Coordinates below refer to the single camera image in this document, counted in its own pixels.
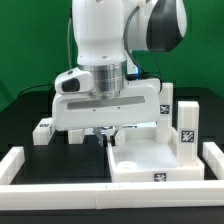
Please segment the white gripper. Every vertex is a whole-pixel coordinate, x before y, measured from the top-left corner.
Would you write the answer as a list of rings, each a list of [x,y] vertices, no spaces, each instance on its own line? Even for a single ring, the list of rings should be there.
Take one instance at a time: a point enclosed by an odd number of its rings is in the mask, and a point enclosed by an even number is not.
[[[102,147],[107,146],[107,137],[99,127],[114,126],[110,143],[116,146],[120,128],[115,126],[158,120],[159,92],[160,81],[150,78],[130,81],[113,99],[92,99],[88,93],[57,93],[52,106],[53,123],[58,131],[94,128]]]

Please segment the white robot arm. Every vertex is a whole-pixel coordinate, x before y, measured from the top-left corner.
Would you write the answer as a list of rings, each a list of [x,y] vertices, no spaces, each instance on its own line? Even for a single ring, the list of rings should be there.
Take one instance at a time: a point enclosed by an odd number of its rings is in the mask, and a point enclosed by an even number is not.
[[[55,80],[58,131],[156,122],[162,82],[127,72],[133,50],[169,52],[184,38],[183,0],[73,0],[77,66]]]

